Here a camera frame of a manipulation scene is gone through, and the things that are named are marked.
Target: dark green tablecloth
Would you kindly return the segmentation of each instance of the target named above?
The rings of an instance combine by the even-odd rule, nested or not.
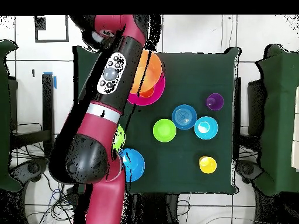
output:
[[[255,183],[268,196],[282,191],[299,193],[299,173],[291,166],[299,54],[272,45],[266,49],[266,57],[258,65],[267,100],[265,126],[260,139],[260,164],[265,172]]]
[[[9,155],[11,152],[11,105],[9,98],[6,56],[17,47],[10,40],[0,40],[0,189],[17,192],[22,186],[8,174]]]
[[[166,86],[162,97],[150,106],[137,106],[126,132],[124,148],[138,150],[145,160],[142,177],[128,185],[132,193],[226,193],[233,194],[232,161],[232,100],[234,91],[234,61],[239,49],[227,54],[157,54],[165,66]],[[79,88],[85,82],[96,55],[78,48]],[[224,107],[211,111],[206,97],[220,93]],[[168,143],[158,142],[152,128],[161,118],[171,119],[176,106],[189,104],[197,118],[210,116],[217,120],[215,138],[198,139],[194,128],[177,130]],[[133,105],[126,104],[120,125],[125,128]],[[217,161],[213,174],[199,169],[199,157],[212,156]]]

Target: pink plate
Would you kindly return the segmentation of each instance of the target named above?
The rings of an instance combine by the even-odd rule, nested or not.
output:
[[[165,88],[165,77],[162,73],[159,81],[154,86],[154,93],[150,97],[141,97],[137,96],[137,94],[130,93],[128,96],[128,102],[131,104],[136,104],[138,106],[148,106],[152,103],[155,103],[162,96]]]

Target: table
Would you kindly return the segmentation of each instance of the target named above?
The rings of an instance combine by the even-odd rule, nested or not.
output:
[[[81,47],[79,57],[79,88],[82,88],[96,54]],[[157,53],[165,67],[165,90],[161,98],[150,106],[136,106],[126,132],[124,148],[138,150],[145,160],[142,177],[127,185],[130,193],[224,193],[234,194],[231,184],[232,164],[232,102],[234,93],[234,65],[239,49],[226,54],[165,54]],[[211,93],[224,97],[224,107],[211,111],[205,106]],[[158,142],[152,128],[161,118],[171,119],[176,106],[189,104],[197,118],[210,116],[218,122],[218,134],[211,140],[201,140],[194,128],[177,129],[168,143]],[[133,105],[126,104],[119,124],[125,128]],[[199,169],[199,158],[212,156],[217,170],[204,174]]]

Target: cup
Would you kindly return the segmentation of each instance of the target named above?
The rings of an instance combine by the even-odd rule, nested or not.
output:
[[[199,158],[199,168],[203,173],[214,173],[217,168],[217,162],[212,157],[202,156]]]
[[[223,107],[224,99],[221,94],[213,93],[207,98],[206,105],[209,109],[218,111]]]

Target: yellow cup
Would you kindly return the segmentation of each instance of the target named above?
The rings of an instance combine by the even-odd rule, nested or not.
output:
[[[217,168],[217,162],[208,156],[199,158],[199,168],[203,173],[214,173]]]

